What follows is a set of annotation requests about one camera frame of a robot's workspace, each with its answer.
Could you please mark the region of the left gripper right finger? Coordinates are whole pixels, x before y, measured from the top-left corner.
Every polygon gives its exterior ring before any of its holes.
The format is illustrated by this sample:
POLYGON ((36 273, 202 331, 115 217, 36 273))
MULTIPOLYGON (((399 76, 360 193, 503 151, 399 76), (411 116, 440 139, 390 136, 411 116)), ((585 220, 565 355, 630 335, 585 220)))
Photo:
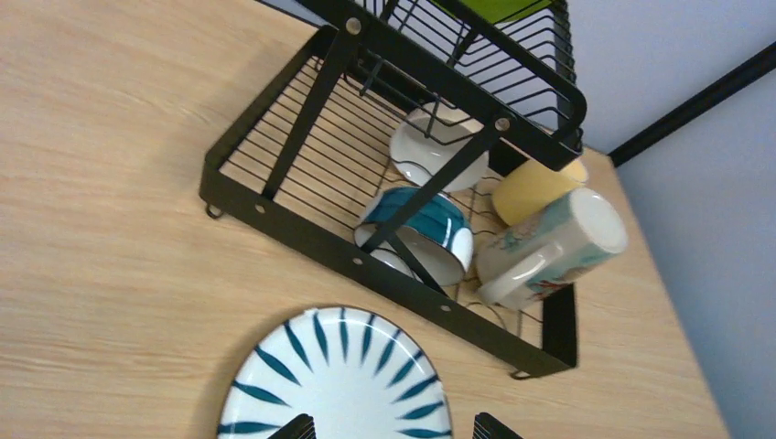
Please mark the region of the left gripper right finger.
POLYGON ((487 412, 474 417, 473 439, 523 439, 510 427, 487 412))

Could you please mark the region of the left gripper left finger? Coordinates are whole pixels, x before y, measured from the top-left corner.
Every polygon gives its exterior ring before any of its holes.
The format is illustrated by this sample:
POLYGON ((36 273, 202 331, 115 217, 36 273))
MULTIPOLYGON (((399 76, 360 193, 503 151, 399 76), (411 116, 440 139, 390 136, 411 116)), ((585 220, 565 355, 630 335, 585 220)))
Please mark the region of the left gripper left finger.
POLYGON ((269 439, 316 439, 314 418, 301 413, 269 436, 269 439))

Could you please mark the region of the beige mug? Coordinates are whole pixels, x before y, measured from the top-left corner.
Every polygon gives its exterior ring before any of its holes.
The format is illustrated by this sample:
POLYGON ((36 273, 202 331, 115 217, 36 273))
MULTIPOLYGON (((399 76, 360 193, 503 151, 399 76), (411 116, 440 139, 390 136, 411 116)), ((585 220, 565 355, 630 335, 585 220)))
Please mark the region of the beige mug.
POLYGON ((628 234, 598 192, 566 193, 480 247, 477 295, 486 305, 522 310, 622 254, 628 234))

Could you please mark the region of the teal patterned white bowl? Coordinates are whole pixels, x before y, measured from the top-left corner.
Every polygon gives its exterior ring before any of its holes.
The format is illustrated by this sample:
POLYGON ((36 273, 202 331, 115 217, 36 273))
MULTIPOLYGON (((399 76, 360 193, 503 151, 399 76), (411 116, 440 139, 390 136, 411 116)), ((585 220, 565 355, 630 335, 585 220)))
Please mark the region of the teal patterned white bowl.
MULTIPOLYGON (((418 191, 417 187, 393 187, 379 192, 361 214, 354 242, 364 244, 418 191)), ((473 233, 462 211, 444 195, 429 200, 397 229, 396 236, 437 284, 451 286, 465 277, 473 257, 473 233)))

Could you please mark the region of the yellow mug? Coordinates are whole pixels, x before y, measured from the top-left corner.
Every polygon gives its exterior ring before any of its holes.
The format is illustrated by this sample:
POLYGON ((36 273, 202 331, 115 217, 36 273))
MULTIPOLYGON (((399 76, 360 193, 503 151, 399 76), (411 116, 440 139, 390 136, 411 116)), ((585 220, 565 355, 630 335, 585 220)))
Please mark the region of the yellow mug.
POLYGON ((588 171, 580 159, 559 171, 535 160, 518 166, 491 193, 496 215, 507 225, 515 225, 567 192, 583 187, 588 171))

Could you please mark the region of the plain white bowl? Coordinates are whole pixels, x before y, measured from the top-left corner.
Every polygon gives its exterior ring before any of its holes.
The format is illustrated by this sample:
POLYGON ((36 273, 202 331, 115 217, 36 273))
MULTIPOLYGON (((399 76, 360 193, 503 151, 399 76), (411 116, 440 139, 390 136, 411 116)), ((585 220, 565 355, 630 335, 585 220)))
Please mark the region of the plain white bowl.
POLYGON ((482 127, 460 109, 426 103, 408 113, 396 128, 389 143, 391 160, 407 180, 423 186, 482 127))

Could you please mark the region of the green plate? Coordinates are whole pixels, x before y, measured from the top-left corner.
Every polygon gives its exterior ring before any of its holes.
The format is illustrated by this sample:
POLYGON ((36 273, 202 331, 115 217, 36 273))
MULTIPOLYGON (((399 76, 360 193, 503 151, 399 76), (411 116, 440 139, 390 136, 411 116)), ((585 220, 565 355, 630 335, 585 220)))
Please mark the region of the green plate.
POLYGON ((550 0, 462 0, 462 4, 490 23, 510 23, 539 12, 550 0))

